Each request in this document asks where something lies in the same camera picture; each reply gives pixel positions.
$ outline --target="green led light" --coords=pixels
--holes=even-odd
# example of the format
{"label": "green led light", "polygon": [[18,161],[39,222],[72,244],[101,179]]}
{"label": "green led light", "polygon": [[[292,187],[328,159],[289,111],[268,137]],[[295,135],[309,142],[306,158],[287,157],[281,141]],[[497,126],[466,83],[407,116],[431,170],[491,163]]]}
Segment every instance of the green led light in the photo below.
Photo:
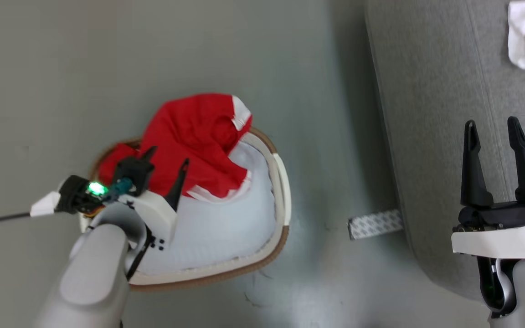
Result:
{"label": "green led light", "polygon": [[98,182],[91,182],[88,185],[88,190],[93,195],[103,195],[108,191],[108,188]]}

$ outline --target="gray cushion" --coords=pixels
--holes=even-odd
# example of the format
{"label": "gray cushion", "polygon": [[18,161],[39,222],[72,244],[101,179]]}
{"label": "gray cushion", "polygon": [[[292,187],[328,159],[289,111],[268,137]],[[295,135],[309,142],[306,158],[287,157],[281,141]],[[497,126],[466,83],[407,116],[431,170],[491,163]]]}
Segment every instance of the gray cushion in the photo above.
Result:
{"label": "gray cushion", "polygon": [[525,131],[525,71],[508,59],[508,0],[370,0],[367,25],[406,231],[431,280],[479,299],[474,258],[454,255],[465,122],[475,119],[495,201],[517,187],[506,121]]}

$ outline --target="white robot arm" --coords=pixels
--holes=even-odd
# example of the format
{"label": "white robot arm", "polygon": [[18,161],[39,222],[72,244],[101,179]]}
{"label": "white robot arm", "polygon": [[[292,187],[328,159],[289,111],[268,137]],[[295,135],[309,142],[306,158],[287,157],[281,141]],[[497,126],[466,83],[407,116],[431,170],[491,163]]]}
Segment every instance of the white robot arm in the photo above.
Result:
{"label": "white robot arm", "polygon": [[113,185],[106,188],[78,176],[33,207],[96,215],[72,248],[70,259],[52,287],[36,328],[117,328],[129,294],[129,280],[155,240],[167,247],[177,222],[188,160],[166,196],[146,190],[153,166],[145,158],[125,159]]}
{"label": "white robot arm", "polygon": [[525,135],[508,119],[516,154],[516,201],[494,203],[485,188],[475,122],[465,125],[460,224],[453,230],[455,253],[477,257],[479,288],[490,309],[492,328],[525,328]]}

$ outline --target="cable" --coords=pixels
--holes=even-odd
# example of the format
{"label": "cable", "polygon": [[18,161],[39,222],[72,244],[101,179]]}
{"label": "cable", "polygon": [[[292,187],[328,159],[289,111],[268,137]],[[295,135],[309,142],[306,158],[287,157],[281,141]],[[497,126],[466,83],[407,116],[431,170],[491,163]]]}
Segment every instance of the cable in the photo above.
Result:
{"label": "cable", "polygon": [[28,217],[28,218],[30,217],[30,213],[29,212],[11,214],[11,215],[6,215],[6,216],[0,216],[0,222],[7,221],[7,220],[26,218],[26,217]]}
{"label": "cable", "polygon": [[99,206],[98,208],[96,208],[95,210],[92,210],[90,212],[87,212],[87,213],[82,213],[83,216],[86,216],[87,218],[91,219],[91,218],[94,218],[96,216],[96,214],[100,213],[100,211],[104,209],[104,206]]}

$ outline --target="white fabric lining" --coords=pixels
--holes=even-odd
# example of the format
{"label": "white fabric lining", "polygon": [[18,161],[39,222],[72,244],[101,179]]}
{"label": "white fabric lining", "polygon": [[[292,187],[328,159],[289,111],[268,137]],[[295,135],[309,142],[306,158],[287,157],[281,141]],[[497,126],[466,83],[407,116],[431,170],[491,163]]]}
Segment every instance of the white fabric lining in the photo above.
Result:
{"label": "white fabric lining", "polygon": [[182,197],[177,227],[166,249],[149,248],[138,271],[158,276],[208,266],[256,253],[273,235],[276,225],[273,185],[264,156],[239,143],[229,158],[252,172],[250,190],[223,204]]}
{"label": "white fabric lining", "polygon": [[283,224],[285,223],[285,205],[283,202],[283,189],[281,187],[281,177],[277,162],[268,147],[252,133],[247,133],[242,138],[242,141],[256,148],[265,158],[268,166],[268,173],[273,185],[273,196],[275,198],[275,229],[270,239],[252,255],[240,256],[238,258],[223,261],[217,264],[208,266],[201,266],[198,268],[188,268],[185,270],[178,270],[174,272],[166,272],[158,276],[149,276],[139,271],[131,279],[132,284],[136,285],[151,285],[164,284],[169,282],[181,282],[185,280],[192,280],[213,276],[222,272],[235,270],[249,264],[256,263],[268,257],[272,251],[277,247],[281,234],[283,232]]}

